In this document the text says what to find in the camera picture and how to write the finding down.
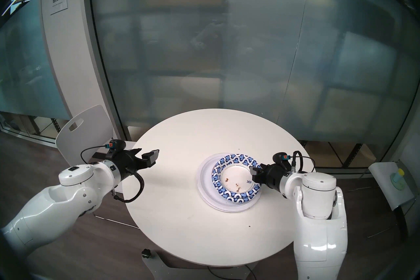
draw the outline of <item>paper plate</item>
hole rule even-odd
[[[235,203],[226,200],[215,189],[212,183],[212,171],[216,163],[229,153],[220,153],[208,157],[201,163],[197,170],[197,187],[202,199],[211,207],[223,212],[240,212],[252,207],[257,203],[261,195],[261,190],[255,194],[255,198],[244,203]]]
[[[261,166],[247,155],[229,154],[221,157],[212,170],[212,183],[226,200],[237,203],[255,198],[261,185],[254,183],[250,166]]]

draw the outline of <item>chair backrest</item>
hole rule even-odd
[[[73,117],[60,131],[55,144],[70,166],[84,164],[80,157],[83,149],[101,146],[113,136],[111,121],[101,105],[93,106]],[[88,161],[98,149],[83,153]]]

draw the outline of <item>blue patterned paper bowl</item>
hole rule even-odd
[[[213,185],[219,194],[236,203],[252,200],[261,184],[252,181],[250,166],[261,167],[255,159],[243,154],[221,158],[212,171]]]

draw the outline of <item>black knob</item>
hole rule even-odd
[[[142,257],[144,257],[145,259],[148,259],[149,257],[151,257],[152,256],[152,253],[150,252],[150,250],[149,249],[144,249],[143,251],[142,251]]]

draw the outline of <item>cable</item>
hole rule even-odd
[[[255,277],[255,274],[254,274],[254,273],[253,273],[253,271],[250,269],[250,267],[249,267],[249,266],[247,266],[246,264],[245,264],[245,266],[248,268],[248,270],[249,270],[249,271],[251,271],[251,273],[252,273],[252,275],[253,275],[254,279],[255,279],[255,280],[257,280],[257,277]],[[211,269],[210,269],[209,267],[207,267],[207,268],[209,269],[210,273],[211,273],[212,275],[214,275],[216,278],[219,278],[219,279],[224,279],[224,280],[241,280],[241,279],[234,279],[234,278],[223,278],[223,277],[219,277],[218,275],[215,275],[215,274],[211,271]]]
[[[254,277],[254,280],[257,280],[257,277],[255,276],[255,274],[254,274],[254,272],[251,270],[251,268],[250,268],[249,266],[247,266],[246,264],[245,264],[245,266],[248,268],[248,270],[249,270],[249,271],[251,271],[252,276]]]
[[[143,180],[143,177],[141,177],[140,174],[137,173],[137,171],[133,173],[133,172],[129,171],[128,168],[126,168],[126,172],[132,174],[135,178],[137,178],[139,180],[140,189],[137,192],[137,194],[134,196],[134,198],[131,198],[129,200],[124,200],[123,198],[120,198],[118,195],[114,195],[114,199],[119,200],[119,201],[124,202],[124,203],[130,203],[130,202],[133,202],[136,198],[138,198],[140,194],[142,194],[143,189],[145,188],[145,181]]]
[[[297,154],[299,154],[299,160],[300,160],[300,167],[299,167],[299,170],[297,172],[300,173],[302,171],[302,168],[303,168],[303,157],[302,157],[302,153],[300,151],[295,151],[293,153],[292,167],[296,167],[296,155]]]
[[[90,148],[86,148],[86,149],[82,150],[82,152],[80,153],[80,158],[83,160],[83,162],[84,162],[85,164],[87,164],[87,162],[83,159],[82,153],[84,153],[86,150],[89,150],[89,149],[93,149],[93,148],[103,148],[103,147],[106,147],[106,146],[105,146],[105,145],[104,145],[104,146],[92,146],[92,147],[90,147]]]
[[[302,158],[308,158],[308,159],[311,159],[312,160],[312,163],[314,164],[314,167],[311,170],[311,173],[312,173],[314,171],[314,169],[315,169],[315,160],[312,159],[311,157],[307,157],[307,156],[302,156]]]

